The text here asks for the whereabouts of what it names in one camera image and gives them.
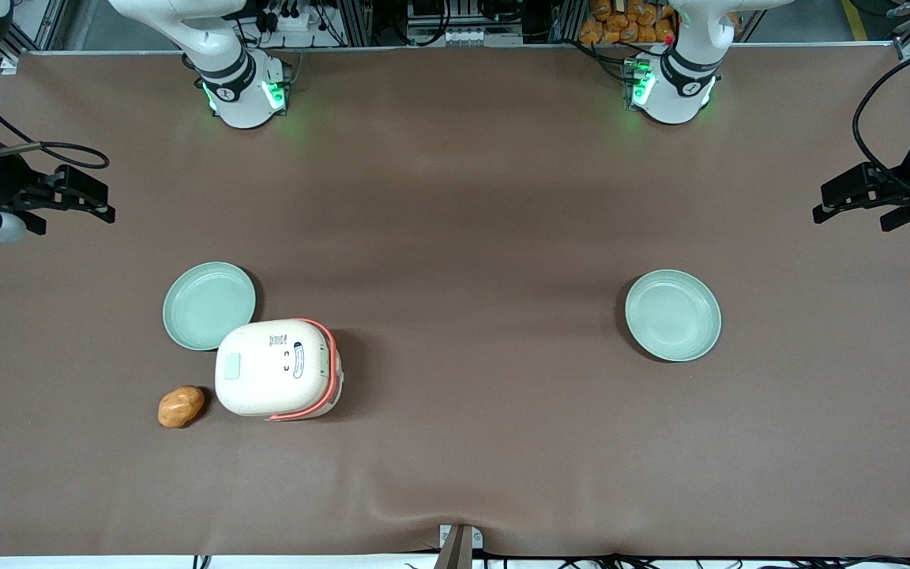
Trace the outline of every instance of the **light green plate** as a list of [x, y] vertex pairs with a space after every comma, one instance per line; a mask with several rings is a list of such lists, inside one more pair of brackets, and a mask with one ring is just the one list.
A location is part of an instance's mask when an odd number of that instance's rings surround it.
[[662, 360], [696, 360], [710, 352], [722, 333], [715, 295], [680, 270], [653, 270], [638, 278], [624, 310], [634, 339]]
[[178, 277], [164, 299], [164, 328], [188, 349], [217, 349], [255, 314], [255, 284], [230, 263], [203, 263]]

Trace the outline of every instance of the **white rice cooker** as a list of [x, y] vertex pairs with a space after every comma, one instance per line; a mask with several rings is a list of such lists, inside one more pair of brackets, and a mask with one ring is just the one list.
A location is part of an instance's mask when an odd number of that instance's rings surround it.
[[314, 320], [245, 324], [216, 350], [216, 397], [239, 415], [318, 417], [335, 406], [342, 390], [336, 339]]

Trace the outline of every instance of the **brown table mat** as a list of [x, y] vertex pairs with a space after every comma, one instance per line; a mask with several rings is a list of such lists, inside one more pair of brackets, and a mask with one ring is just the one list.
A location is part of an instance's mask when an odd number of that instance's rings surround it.
[[[16, 126], [111, 155], [117, 209], [0, 247], [0, 555], [407, 551], [445, 522], [498, 554], [910, 555], [910, 227], [810, 217], [891, 47], [738, 48], [685, 126], [567, 48], [306, 60], [248, 132], [172, 55], [0, 79]], [[910, 147], [910, 70], [863, 130]], [[338, 333], [329, 415], [156, 424], [212, 385], [161, 322], [209, 260]], [[625, 338], [662, 267], [718, 296], [703, 360]]]

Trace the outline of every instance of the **black cable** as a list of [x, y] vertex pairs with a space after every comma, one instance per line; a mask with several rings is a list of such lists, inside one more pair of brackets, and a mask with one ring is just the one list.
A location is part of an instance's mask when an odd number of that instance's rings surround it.
[[[870, 102], [871, 98], [873, 98], [873, 95], [891, 77], [894, 77], [899, 71], [908, 67], [909, 65], [910, 65], [910, 58], [907, 58], [903, 62], [899, 62], [899, 64], [896, 64], [894, 66], [894, 68], [892, 68], [887, 73], [882, 75], [882, 77], [880, 79], [878, 79], [877, 82], [875, 82], [873, 84], [873, 86], [870, 87], [870, 90], [866, 92], [866, 95], [864, 95], [863, 100], [859, 102], [859, 107], [855, 109], [855, 115], [852, 116], [852, 136], [855, 137], [855, 143], [857, 145], [859, 145], [859, 150], [863, 151], [863, 155], [866, 156], [866, 159], [869, 160], [871, 162], [871, 164], [873, 164], [875, 166], [875, 168], [880, 170], [880, 172], [882, 174], [884, 174], [884, 176], [887, 176], [887, 178], [889, 180], [893, 181], [893, 183], [900, 185], [900, 187], [903, 187], [904, 190], [906, 190], [907, 192], [910, 193], [910, 183], [906, 183], [906, 181], [904, 181], [903, 179], [898, 177], [897, 174], [895, 174], [894, 172], [891, 172], [891, 169], [889, 169], [887, 166], [885, 166], [884, 163], [882, 163], [880, 161], [880, 159], [878, 159], [877, 156], [875, 156], [873, 154], [873, 151], [870, 150], [870, 147], [867, 147], [866, 142], [863, 141], [862, 133], [859, 132], [859, 118], [860, 118], [860, 116], [863, 115], [863, 109], [866, 109], [866, 105]], [[863, 558], [862, 560], [857, 560], [857, 561], [852, 561], [852, 562], [846, 563], [844, 565], [844, 567], [850, 567], [852, 565], [856, 565], [856, 564], [862, 563], [863, 561], [872, 560], [872, 559], [878, 560], [878, 559], [900, 559], [900, 558], [884, 557], [884, 556], [874, 556], [873, 558], [867, 557], [867, 558]]]
[[336, 25], [329, 19], [328, 11], [325, 10], [325, 5], [322, 4], [322, 0], [317, 0], [313, 2], [313, 4], [314, 10], [318, 12], [318, 17], [322, 19], [322, 22], [325, 22], [325, 29], [329, 30], [329, 36], [332, 36], [332, 39], [336, 40], [339, 47], [346, 47], [343, 36], [339, 33], [339, 30], [336, 30]]
[[606, 75], [609, 75], [610, 77], [613, 77], [614, 79], [616, 79], [617, 81], [620, 81], [621, 83], [627, 83], [627, 82], [628, 82], [628, 80], [625, 79], [622, 75], [618, 75], [617, 72], [613, 71], [612, 69], [610, 69], [609, 67], [607, 67], [606, 64], [604, 64], [603, 59], [602, 59], [602, 55], [599, 55], [599, 52], [596, 51], [596, 46], [595, 46], [595, 44], [592, 45], [592, 53], [593, 53], [593, 54], [596, 54], [596, 61], [599, 62], [599, 68], [602, 68], [603, 72], [605, 72]]
[[[12, 134], [16, 134], [16, 136], [23, 139], [23, 141], [25, 141], [25, 143], [32, 143], [32, 144], [40, 145], [39, 150], [41, 152], [44, 152], [44, 154], [47, 154], [48, 156], [51, 156], [57, 160], [66, 162], [66, 164], [72, 164], [73, 166], [78, 166], [80, 168], [87, 168], [89, 170], [100, 170], [100, 169], [104, 169], [104, 168], [108, 167], [109, 165], [111, 165], [111, 159], [108, 159], [107, 155], [105, 155], [104, 152], [101, 152], [94, 148], [90, 148], [87, 145], [81, 145], [81, 144], [75, 144], [75, 143], [62, 143], [61, 141], [35, 141], [31, 137], [26, 136], [26, 134], [23, 134], [22, 130], [19, 130], [19, 129], [17, 129], [17, 127], [12, 126], [12, 123], [8, 122], [8, 120], [4, 119], [2, 115], [0, 115], [0, 123], [2, 123], [2, 125], [4, 127], [6, 127], [6, 129], [11, 130]], [[93, 163], [89, 163], [89, 162], [82, 162], [80, 160], [75, 160], [73, 158], [69, 158], [68, 156], [65, 156], [64, 154], [58, 154], [58, 152], [51, 150], [53, 148], [64, 148], [64, 149], [68, 149], [68, 150], [75, 150], [78, 152], [86, 152], [87, 154], [89, 154], [91, 156], [100, 158], [100, 163], [93, 164]]]
[[451, 7], [448, 6], [448, 0], [439, 0], [439, 2], [441, 4], [441, 15], [438, 18], [438, 29], [425, 43], [418, 43], [416, 40], [410, 40], [400, 29], [401, 19], [407, 17], [407, 15], [405, 15], [405, 10], [401, 9], [407, 5], [407, 0], [395, 0], [395, 5], [393, 7], [393, 31], [395, 32], [395, 36], [400, 39], [400, 42], [407, 44], [407, 46], [427, 47], [430, 46], [431, 43], [437, 42], [437, 40], [440, 40], [441, 37], [445, 35], [445, 32], [448, 30], [448, 24], [451, 23], [452, 20], [452, 12]]
[[256, 39], [255, 36], [252, 36], [250, 33], [245, 33], [245, 26], [241, 25], [241, 17], [234, 16], [234, 21], [238, 22], [238, 32], [241, 33], [241, 40], [245, 43], [245, 46], [248, 46], [250, 43], [253, 44], [253, 46], [257, 47], [259, 40]]
[[[578, 40], [572, 40], [569, 37], [563, 37], [563, 39], [554, 40], [553, 43], [567, 43], [567, 44], [570, 44], [570, 46], [575, 46], [578, 48], [579, 51], [581, 51], [582, 54], [588, 55], [590, 58], [602, 58], [602, 61], [618, 62], [619, 64], [622, 64], [622, 62], [624, 62], [624, 60], [622, 60], [622, 58], [610, 58], [610, 57], [607, 57], [606, 55], [599, 55], [599, 57], [596, 57], [595, 46], [592, 46], [591, 48], [589, 48], [588, 46], [585, 46], [584, 43], [578, 42]], [[635, 46], [634, 43], [620, 43], [620, 46], [629, 47], [635, 51], [641, 51], [642, 54], [655, 55], [655, 57], [662, 57], [662, 54], [653, 53], [653, 51], [648, 51], [643, 47]]]

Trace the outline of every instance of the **rice cooker handle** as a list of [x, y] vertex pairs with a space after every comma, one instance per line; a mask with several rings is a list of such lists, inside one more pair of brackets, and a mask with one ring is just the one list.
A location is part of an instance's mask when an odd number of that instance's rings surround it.
[[332, 399], [333, 395], [336, 393], [336, 388], [339, 386], [339, 378], [336, 376], [336, 338], [332, 335], [332, 332], [329, 332], [328, 328], [325, 328], [321, 322], [315, 322], [314, 320], [308, 320], [306, 318], [295, 318], [294, 320], [299, 320], [300, 322], [306, 322], [308, 324], [317, 327], [319, 330], [324, 333], [325, 338], [329, 339], [329, 388], [325, 389], [325, 395], [322, 395], [322, 399], [318, 399], [311, 407], [300, 411], [294, 411], [292, 413], [277, 413], [275, 415], [270, 415], [267, 421], [292, 421], [294, 419], [302, 419], [318, 411], [321, 407], [324, 407], [326, 403], [329, 403], [329, 400]]

